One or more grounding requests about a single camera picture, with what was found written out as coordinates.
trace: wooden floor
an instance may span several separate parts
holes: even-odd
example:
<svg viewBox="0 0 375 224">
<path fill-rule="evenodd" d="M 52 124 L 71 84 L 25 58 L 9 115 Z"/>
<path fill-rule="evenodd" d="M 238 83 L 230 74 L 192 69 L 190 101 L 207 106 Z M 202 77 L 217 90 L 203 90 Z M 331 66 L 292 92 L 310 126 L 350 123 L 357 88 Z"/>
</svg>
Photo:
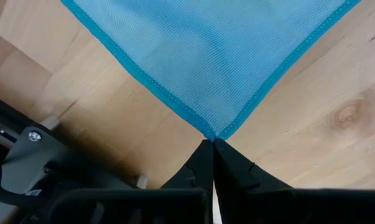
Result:
<svg viewBox="0 0 375 224">
<path fill-rule="evenodd" d="M 174 175 L 203 136 L 120 66 L 58 0 L 0 0 L 0 99 L 108 167 Z M 290 69 L 228 141 L 296 187 L 375 188 L 375 0 Z"/>
</svg>

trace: blue microfiber cloth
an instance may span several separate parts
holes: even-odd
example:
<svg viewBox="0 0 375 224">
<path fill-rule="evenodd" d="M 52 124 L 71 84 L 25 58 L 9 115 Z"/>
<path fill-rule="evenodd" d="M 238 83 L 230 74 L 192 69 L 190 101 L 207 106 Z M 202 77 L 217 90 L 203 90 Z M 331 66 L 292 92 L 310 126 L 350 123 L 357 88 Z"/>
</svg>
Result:
<svg viewBox="0 0 375 224">
<path fill-rule="evenodd" d="M 62 0 L 208 139 L 229 138 L 359 0 Z"/>
</svg>

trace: screw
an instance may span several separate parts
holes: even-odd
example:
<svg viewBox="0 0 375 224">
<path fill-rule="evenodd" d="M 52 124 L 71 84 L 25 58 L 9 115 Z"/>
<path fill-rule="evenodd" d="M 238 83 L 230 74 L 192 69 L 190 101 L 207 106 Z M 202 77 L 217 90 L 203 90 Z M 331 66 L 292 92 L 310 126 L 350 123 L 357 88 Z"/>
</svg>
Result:
<svg viewBox="0 0 375 224">
<path fill-rule="evenodd" d="M 42 139 L 42 136 L 36 131 L 31 131 L 28 134 L 28 138 L 33 142 L 39 142 Z"/>
</svg>

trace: blue fabric edge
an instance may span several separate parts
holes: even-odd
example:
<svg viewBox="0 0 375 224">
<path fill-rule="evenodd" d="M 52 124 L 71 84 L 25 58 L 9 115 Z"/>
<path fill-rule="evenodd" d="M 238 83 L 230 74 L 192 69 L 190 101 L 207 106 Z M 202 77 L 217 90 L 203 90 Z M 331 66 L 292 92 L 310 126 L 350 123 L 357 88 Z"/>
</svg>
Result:
<svg viewBox="0 0 375 224">
<path fill-rule="evenodd" d="M 72 14 L 113 54 L 118 62 L 141 84 L 143 84 L 160 101 L 174 110 L 181 118 L 197 128 L 204 137 L 209 140 L 215 138 L 228 139 L 244 123 L 248 116 L 254 111 L 259 103 L 264 99 L 272 87 L 281 79 L 287 70 L 331 27 L 333 27 L 350 9 L 354 8 L 360 0 L 348 0 L 342 4 L 332 15 L 324 20 L 315 31 L 313 31 L 302 44 L 300 44 L 288 57 L 281 63 L 275 72 L 269 76 L 260 89 L 246 103 L 244 108 L 237 115 L 236 119 L 229 124 L 219 136 L 215 136 L 214 130 L 210 125 L 189 106 L 180 101 L 176 96 L 168 92 L 164 87 L 145 73 L 136 63 L 133 62 L 113 40 L 102 31 L 97 24 L 73 1 L 61 0 L 61 2 L 72 12 Z"/>
<path fill-rule="evenodd" d="M 160 101 L 176 112 L 181 118 L 204 134 L 209 140 L 215 139 L 215 132 L 210 125 L 189 106 L 167 91 L 136 63 L 87 15 L 73 0 L 61 0 L 71 13 L 107 48 L 118 62 Z"/>
<path fill-rule="evenodd" d="M 361 0 L 347 0 L 335 12 L 328 16 L 269 76 L 254 96 L 245 104 L 236 119 L 220 132 L 218 138 L 228 139 L 248 119 L 249 115 L 260 104 L 272 87 L 287 71 L 317 42 L 322 35 L 330 30 L 343 16 L 354 8 Z"/>
</svg>

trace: wood knot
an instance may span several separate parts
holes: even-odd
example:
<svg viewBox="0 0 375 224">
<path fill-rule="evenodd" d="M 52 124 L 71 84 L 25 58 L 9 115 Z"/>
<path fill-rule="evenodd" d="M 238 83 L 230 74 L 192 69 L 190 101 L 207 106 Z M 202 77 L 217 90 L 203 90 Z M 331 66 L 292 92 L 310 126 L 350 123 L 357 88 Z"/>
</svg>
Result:
<svg viewBox="0 0 375 224">
<path fill-rule="evenodd" d="M 335 124 L 342 129 L 352 128 L 363 119 L 365 109 L 364 100 L 347 103 L 335 113 Z"/>
</svg>

